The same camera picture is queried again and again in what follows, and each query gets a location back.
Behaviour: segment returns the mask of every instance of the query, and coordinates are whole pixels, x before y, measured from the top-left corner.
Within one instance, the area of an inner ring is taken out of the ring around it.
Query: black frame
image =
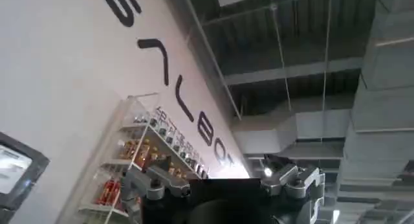
[[[10,193],[0,193],[0,223],[3,224],[10,221],[14,212],[26,199],[40,175],[45,171],[49,164],[49,159],[41,152],[28,147],[26,144],[2,132],[0,132],[0,144],[32,159],[32,163]]]

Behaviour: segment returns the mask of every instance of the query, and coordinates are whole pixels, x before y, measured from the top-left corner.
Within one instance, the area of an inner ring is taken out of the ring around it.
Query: ceiling beam
[[[328,73],[344,71],[348,69],[360,69],[362,66],[362,58],[346,58],[342,60],[329,61]],[[267,80],[277,80],[294,78],[299,76],[308,76],[312,74],[322,74],[325,72],[325,62],[316,62],[302,65],[294,65],[277,69],[266,69],[251,73],[232,74],[225,76],[227,85],[249,84],[253,82],[261,82]]]

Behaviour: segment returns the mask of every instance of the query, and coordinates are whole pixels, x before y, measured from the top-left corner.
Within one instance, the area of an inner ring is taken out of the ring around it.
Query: hanging wire
[[[276,29],[276,35],[278,36],[280,60],[282,62],[283,76],[285,77],[285,87],[286,87],[286,93],[287,93],[287,102],[288,102],[288,105],[289,105],[289,111],[292,111],[292,104],[290,103],[289,85],[287,83],[287,72],[286,72],[286,68],[285,68],[285,59],[283,57],[282,42],[280,40],[280,34],[279,34],[279,25],[278,25],[278,20],[276,18],[276,12],[278,11],[278,8],[276,7],[276,5],[274,5],[270,9],[270,11],[272,13],[273,25],[274,25],[274,27]]]
[[[332,0],[329,0],[328,4],[328,22],[326,31],[326,48],[325,48],[325,71],[323,72],[323,94],[322,94],[322,131],[321,131],[321,143],[323,142],[323,135],[325,133],[325,97],[326,97],[326,73],[329,66],[329,34],[331,31],[331,11]]]

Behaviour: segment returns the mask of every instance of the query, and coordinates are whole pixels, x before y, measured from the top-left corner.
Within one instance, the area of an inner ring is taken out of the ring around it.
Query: white wall
[[[241,152],[219,114],[193,56],[163,0],[137,0],[142,13],[124,27],[104,0],[0,0],[0,130],[33,147],[50,164],[12,223],[54,223],[120,99],[163,91],[162,105],[181,132],[211,161],[212,177],[246,177]],[[158,50],[138,38],[160,38],[169,53],[170,86]],[[204,110],[232,154],[222,172],[176,103],[197,119]]]

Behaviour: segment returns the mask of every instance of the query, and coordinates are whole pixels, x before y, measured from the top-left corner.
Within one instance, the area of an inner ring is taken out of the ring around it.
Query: black object
[[[197,164],[197,161],[195,160],[195,159],[191,159],[191,161],[190,161],[190,167],[192,168],[192,169],[195,169],[195,165]]]
[[[178,153],[180,151],[180,146],[175,145],[173,150]]]
[[[167,144],[173,144],[173,137],[167,137],[166,142]]]
[[[49,164],[49,159],[37,150],[1,132],[0,145],[32,159],[32,163],[14,185],[13,189],[8,194],[0,192],[0,223],[3,224],[8,223],[12,219],[12,216],[26,199],[40,175],[45,171]]]
[[[186,152],[183,151],[183,152],[180,153],[180,157],[181,158],[185,159],[186,156],[187,156]]]
[[[192,179],[187,198],[169,192],[160,201],[142,200],[142,224],[284,224],[309,199],[270,197],[260,179]]]
[[[201,165],[200,164],[197,166],[197,170],[195,172],[198,173],[198,174],[201,173]]]
[[[155,128],[157,126],[157,120],[155,120],[154,118],[151,118],[151,120],[149,121],[149,125],[151,125],[152,128]]]
[[[160,130],[158,131],[158,133],[162,136],[165,137],[167,134],[167,129],[165,128],[160,128]]]

